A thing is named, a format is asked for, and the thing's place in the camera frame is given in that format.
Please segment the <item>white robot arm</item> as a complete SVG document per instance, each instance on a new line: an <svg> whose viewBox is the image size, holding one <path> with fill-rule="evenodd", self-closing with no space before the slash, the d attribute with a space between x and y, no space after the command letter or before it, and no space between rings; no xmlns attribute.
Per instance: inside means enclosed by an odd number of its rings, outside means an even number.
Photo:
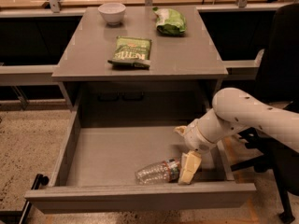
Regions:
<svg viewBox="0 0 299 224"><path fill-rule="evenodd" d="M179 184L191 183L202 155L222 138L247 128L258 129L291 149L299 148L298 113L264 104L240 89L225 88L214 95L212 108L203 117L175 128L190 150L182 154Z"/></svg>

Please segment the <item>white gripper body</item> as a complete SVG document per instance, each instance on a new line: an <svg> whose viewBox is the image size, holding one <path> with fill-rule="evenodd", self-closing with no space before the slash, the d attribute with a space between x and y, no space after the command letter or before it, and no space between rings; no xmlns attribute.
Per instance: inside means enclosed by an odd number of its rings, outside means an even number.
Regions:
<svg viewBox="0 0 299 224"><path fill-rule="evenodd" d="M195 119L185 128L183 134L184 142L189 150L196 151L200 154L208 153L216 145L209 142L202 135L199 126L199 119Z"/></svg>

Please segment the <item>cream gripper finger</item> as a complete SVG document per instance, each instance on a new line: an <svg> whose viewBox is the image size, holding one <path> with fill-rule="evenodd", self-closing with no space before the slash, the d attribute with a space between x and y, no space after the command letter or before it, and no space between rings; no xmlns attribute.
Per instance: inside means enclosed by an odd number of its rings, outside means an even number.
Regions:
<svg viewBox="0 0 299 224"><path fill-rule="evenodd" d="M185 134L186 134L186 129L187 129L186 126L177 126L174 129L174 132L177 133L177 134L179 134L180 136L184 137Z"/></svg>
<svg viewBox="0 0 299 224"><path fill-rule="evenodd" d="M196 151L183 153L181 156L181 168L179 172L178 183L180 185L189 185L200 167L202 156Z"/></svg>

